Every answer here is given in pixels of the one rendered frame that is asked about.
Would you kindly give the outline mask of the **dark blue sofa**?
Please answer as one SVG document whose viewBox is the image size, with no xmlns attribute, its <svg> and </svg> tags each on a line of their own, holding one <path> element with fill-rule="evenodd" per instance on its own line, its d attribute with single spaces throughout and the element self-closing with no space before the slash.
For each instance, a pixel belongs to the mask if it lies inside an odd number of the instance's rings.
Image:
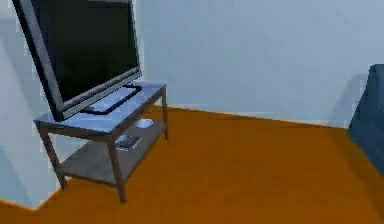
<svg viewBox="0 0 384 224">
<path fill-rule="evenodd" d="M 369 68 L 366 87 L 350 122 L 348 135 L 384 177 L 384 64 Z"/>
</svg>

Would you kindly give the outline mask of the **brown glass-topped television stand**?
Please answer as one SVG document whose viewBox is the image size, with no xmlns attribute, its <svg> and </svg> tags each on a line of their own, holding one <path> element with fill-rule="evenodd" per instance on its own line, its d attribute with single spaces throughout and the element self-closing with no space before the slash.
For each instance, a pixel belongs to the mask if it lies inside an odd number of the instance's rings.
<svg viewBox="0 0 384 224">
<path fill-rule="evenodd" d="M 145 110 L 157 100 L 162 111 L 167 111 L 166 86 L 140 82 L 142 90 L 107 115 L 78 113 L 57 122 L 50 114 L 34 120 L 53 170 L 62 187 L 68 177 L 106 184 L 119 192 L 121 202 L 126 201 L 125 181 L 160 136 L 168 135 L 168 118 L 156 121 L 148 128 L 137 128 L 135 123 Z M 51 134 L 85 139 L 87 143 L 60 161 L 50 139 Z M 141 137 L 141 142 L 129 150 L 119 150 L 116 140 L 122 135 Z"/>
</svg>

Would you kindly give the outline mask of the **black flat television set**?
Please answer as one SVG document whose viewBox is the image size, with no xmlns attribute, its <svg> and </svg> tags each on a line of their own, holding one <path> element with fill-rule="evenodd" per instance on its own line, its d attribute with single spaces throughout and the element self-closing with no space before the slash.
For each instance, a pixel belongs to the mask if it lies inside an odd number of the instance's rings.
<svg viewBox="0 0 384 224">
<path fill-rule="evenodd" d="M 132 0 L 12 0 L 53 118 L 141 76 Z"/>
</svg>

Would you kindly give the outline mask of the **white round dish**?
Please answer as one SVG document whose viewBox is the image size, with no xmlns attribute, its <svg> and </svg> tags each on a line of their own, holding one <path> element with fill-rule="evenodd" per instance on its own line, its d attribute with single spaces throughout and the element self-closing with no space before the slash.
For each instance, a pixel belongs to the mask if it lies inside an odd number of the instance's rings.
<svg viewBox="0 0 384 224">
<path fill-rule="evenodd" d="M 153 120 L 152 119 L 139 119 L 136 123 L 135 126 L 137 128 L 148 128 L 153 125 Z"/>
</svg>

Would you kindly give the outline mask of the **grey remote control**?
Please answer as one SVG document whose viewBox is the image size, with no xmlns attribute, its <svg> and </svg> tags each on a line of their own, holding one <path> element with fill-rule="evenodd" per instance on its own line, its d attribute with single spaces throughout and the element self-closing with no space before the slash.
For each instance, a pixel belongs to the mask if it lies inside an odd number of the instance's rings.
<svg viewBox="0 0 384 224">
<path fill-rule="evenodd" d="M 115 144 L 119 150 L 129 150 L 134 149 L 141 140 L 142 138 L 138 136 L 122 135 L 116 140 Z"/>
</svg>

